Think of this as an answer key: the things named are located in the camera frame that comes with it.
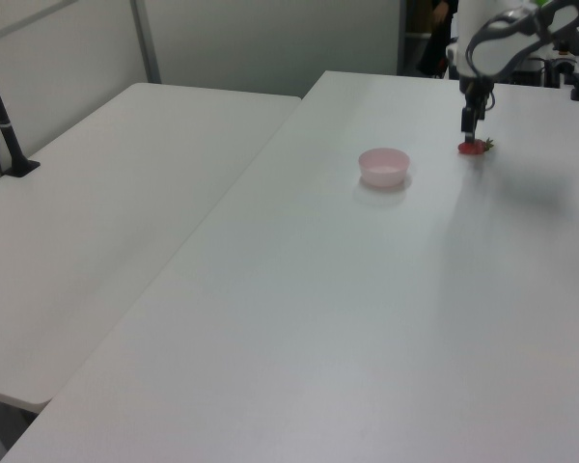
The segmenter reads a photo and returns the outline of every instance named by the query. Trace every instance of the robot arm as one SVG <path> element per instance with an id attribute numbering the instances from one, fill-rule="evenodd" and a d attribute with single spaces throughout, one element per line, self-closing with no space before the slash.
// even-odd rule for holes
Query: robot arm
<path id="1" fill-rule="evenodd" d="M 459 2 L 459 40 L 453 55 L 466 98 L 461 119 L 466 142 L 474 142 L 494 82 L 509 76 L 528 54 L 579 26 L 579 0 L 553 0 L 541 8 L 510 8 L 510 3 Z"/>

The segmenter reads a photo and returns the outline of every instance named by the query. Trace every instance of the white tabletop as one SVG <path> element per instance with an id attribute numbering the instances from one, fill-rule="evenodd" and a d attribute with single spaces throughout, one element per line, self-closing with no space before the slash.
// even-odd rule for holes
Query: white tabletop
<path id="1" fill-rule="evenodd" d="M 299 99 L 138 84 L 0 179 L 0 400 L 40 410 Z"/>
<path id="2" fill-rule="evenodd" d="M 496 96 L 326 73 L 4 463 L 579 462 L 579 103 Z"/>

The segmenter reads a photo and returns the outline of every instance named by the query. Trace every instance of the plastic bowl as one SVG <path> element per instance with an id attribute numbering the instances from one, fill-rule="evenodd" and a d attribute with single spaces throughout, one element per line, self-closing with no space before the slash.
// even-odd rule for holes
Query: plastic bowl
<path id="1" fill-rule="evenodd" d="M 409 156 L 392 148 L 376 148 L 363 152 L 358 158 L 363 180 L 378 188 L 389 188 L 405 180 Z"/>

